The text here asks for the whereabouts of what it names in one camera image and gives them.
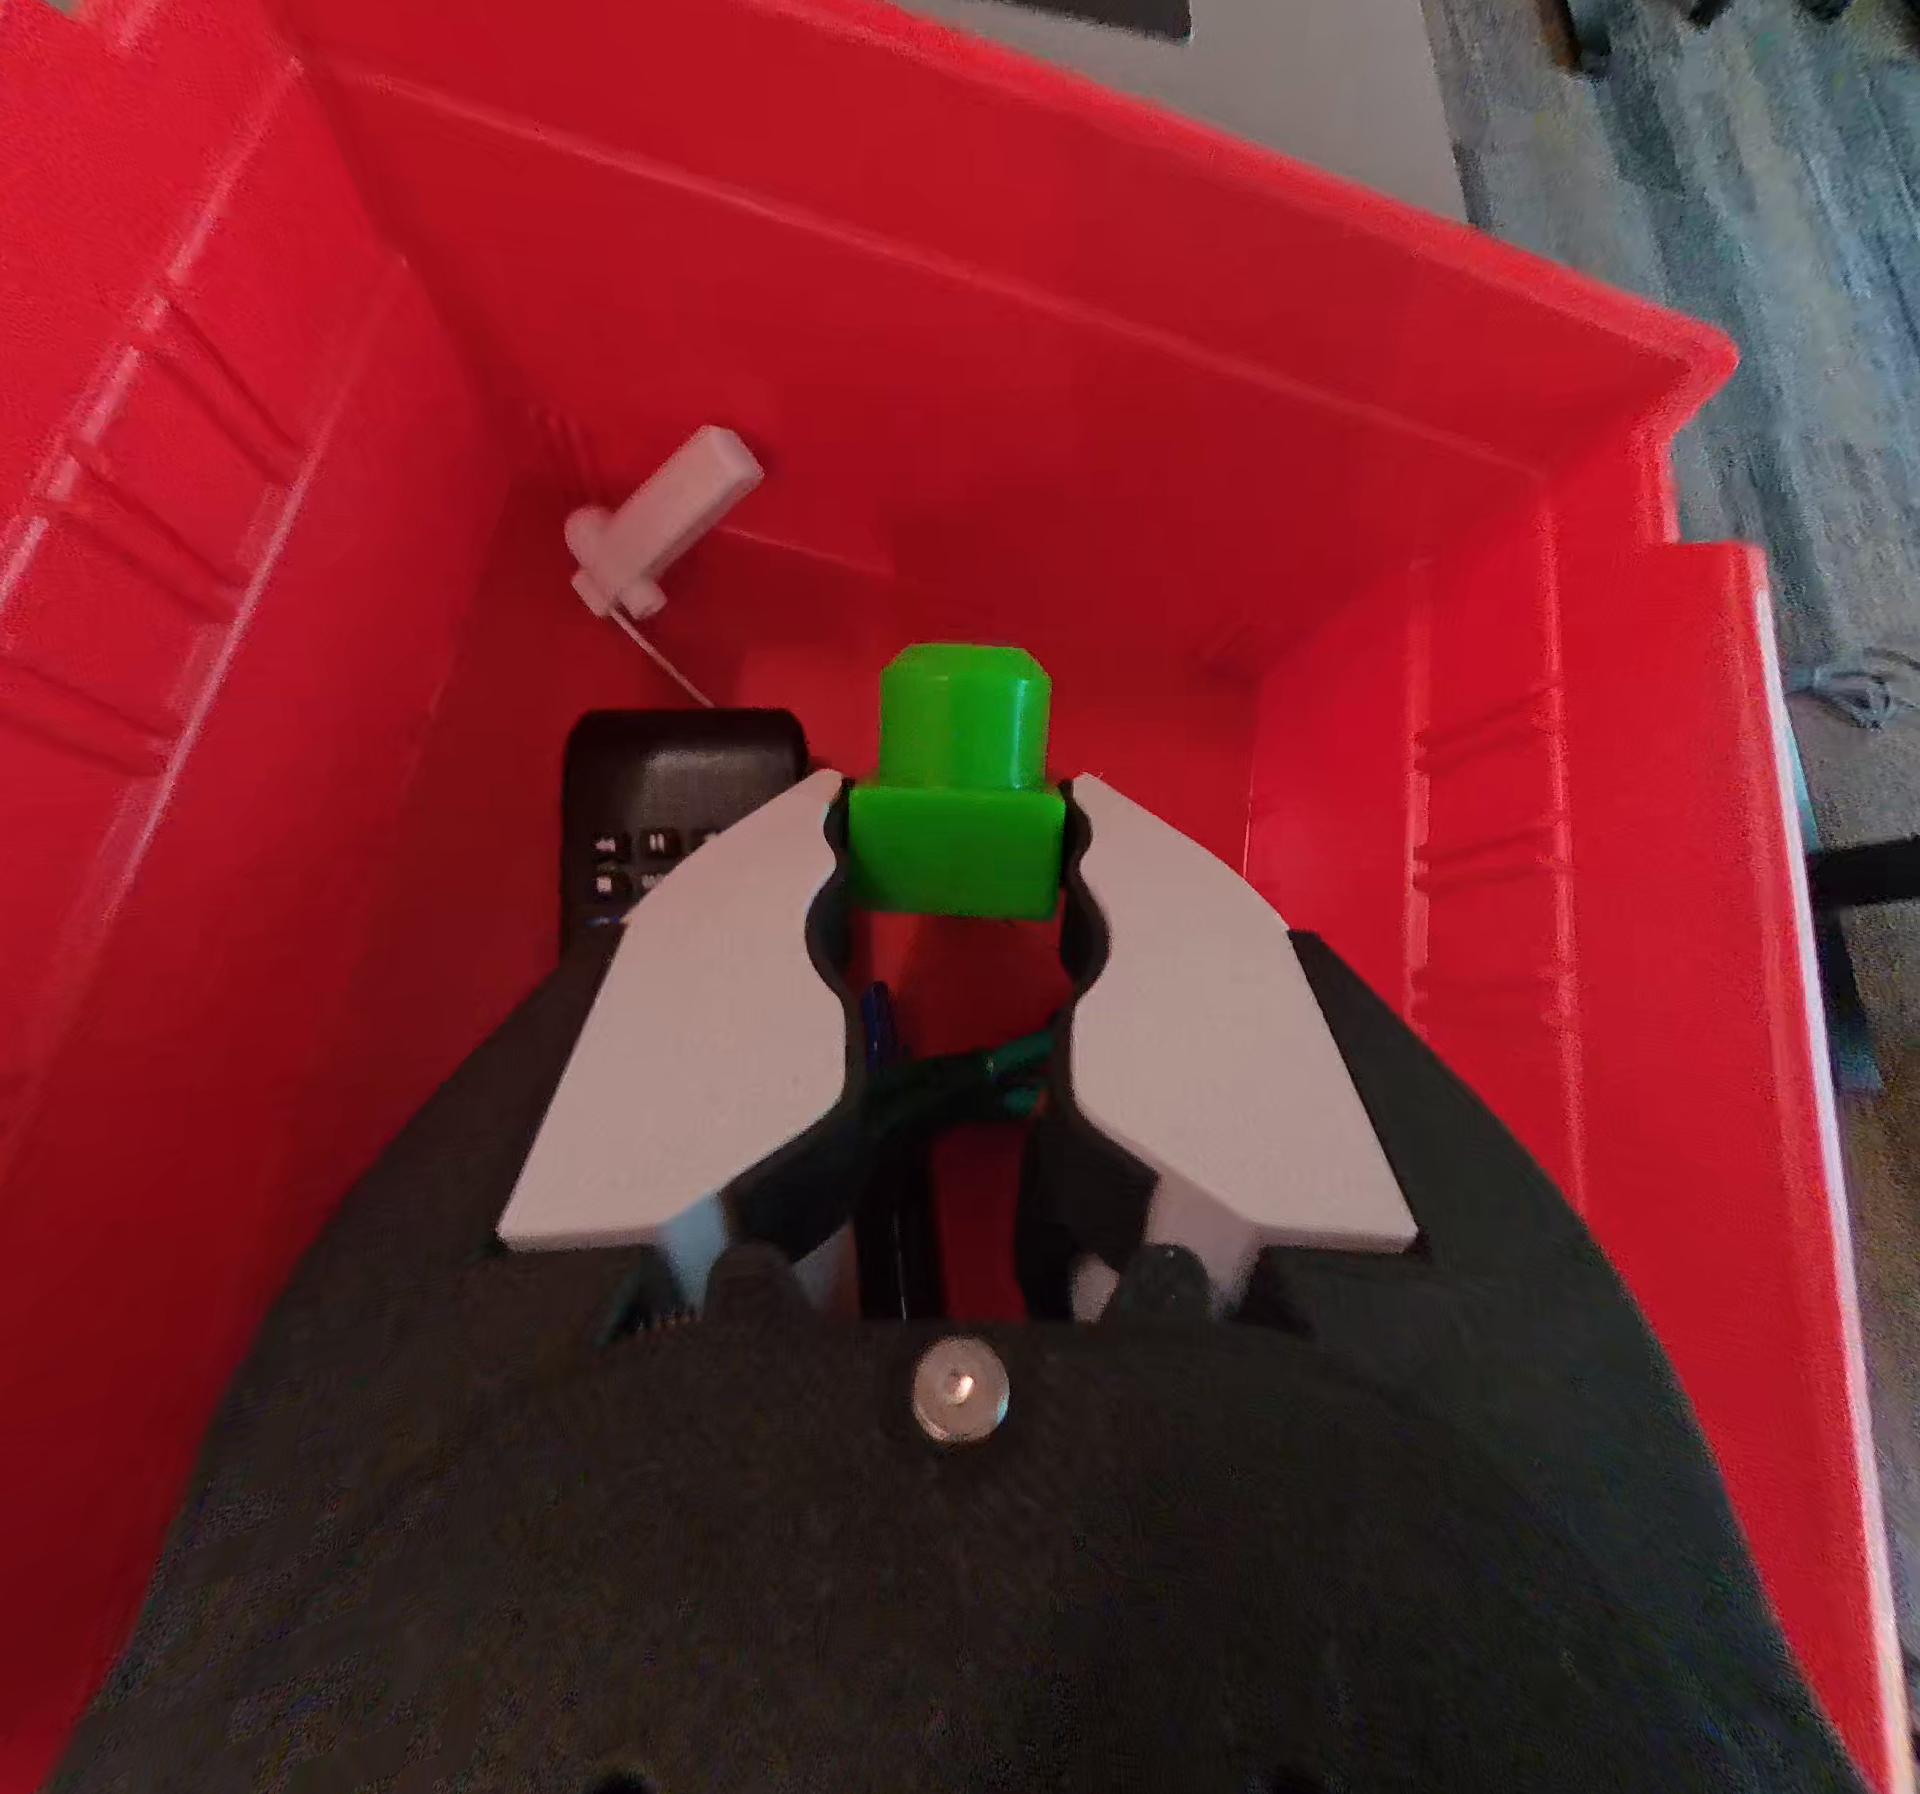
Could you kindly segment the pale grey plastic part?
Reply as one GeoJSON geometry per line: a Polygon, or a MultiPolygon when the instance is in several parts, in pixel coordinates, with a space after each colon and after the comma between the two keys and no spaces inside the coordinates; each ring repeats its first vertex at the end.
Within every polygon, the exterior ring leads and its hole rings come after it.
{"type": "Polygon", "coordinates": [[[700,427],[618,507],[578,507],[563,521],[571,586],[611,621],[696,707],[712,700],[645,634],[666,609],[661,575],[764,482],[764,466],[727,428],[700,427]]]}

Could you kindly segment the black remote control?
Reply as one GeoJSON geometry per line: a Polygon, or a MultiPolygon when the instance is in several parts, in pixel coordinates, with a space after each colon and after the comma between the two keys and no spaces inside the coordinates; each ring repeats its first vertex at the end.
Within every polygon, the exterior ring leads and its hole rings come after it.
{"type": "Polygon", "coordinates": [[[700,847],[811,771],[775,707],[596,709],[563,744],[559,947],[621,923],[700,847]]]}

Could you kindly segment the red plastic bin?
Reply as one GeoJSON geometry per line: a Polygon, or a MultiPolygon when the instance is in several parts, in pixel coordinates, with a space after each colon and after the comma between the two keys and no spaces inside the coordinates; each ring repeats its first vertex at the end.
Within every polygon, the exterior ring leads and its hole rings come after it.
{"type": "Polygon", "coordinates": [[[1246,871],[1589,1215],[1863,1775],[1912,1790],[1715,329],[882,0],[4,0],[4,1787],[211,1406],[559,957],[666,680],[563,519],[764,487],[667,655],[843,771],[913,642],[1246,871]]]}

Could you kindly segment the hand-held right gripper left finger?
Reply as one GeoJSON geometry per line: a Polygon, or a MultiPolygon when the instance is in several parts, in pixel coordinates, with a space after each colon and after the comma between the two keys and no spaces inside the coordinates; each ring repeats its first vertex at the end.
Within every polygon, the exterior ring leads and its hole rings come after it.
{"type": "Polygon", "coordinates": [[[803,1261],[854,1215],[843,791],[803,779],[624,919],[499,1215],[506,1251],[650,1250],[703,1302],[733,1242],[803,1261]]]}

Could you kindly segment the green plastic peg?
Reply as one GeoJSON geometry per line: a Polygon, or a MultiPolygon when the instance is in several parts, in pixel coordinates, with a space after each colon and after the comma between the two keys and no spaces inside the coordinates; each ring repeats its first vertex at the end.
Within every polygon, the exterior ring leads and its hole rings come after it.
{"type": "Polygon", "coordinates": [[[846,802],[851,887],[876,911],[1055,916],[1067,797],[1054,683],[1022,646],[913,645],[879,673],[876,764],[846,802]]]}

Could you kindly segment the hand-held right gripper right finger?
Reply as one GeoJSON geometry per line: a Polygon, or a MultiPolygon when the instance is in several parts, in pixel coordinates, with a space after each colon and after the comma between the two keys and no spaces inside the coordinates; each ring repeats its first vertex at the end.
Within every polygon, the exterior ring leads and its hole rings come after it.
{"type": "Polygon", "coordinates": [[[1408,1254],[1423,1238],[1286,919],[1098,774],[1065,783],[1049,1092],[1021,1169],[1021,1291],[1094,1324],[1153,1245],[1215,1308],[1270,1250],[1408,1254]]]}

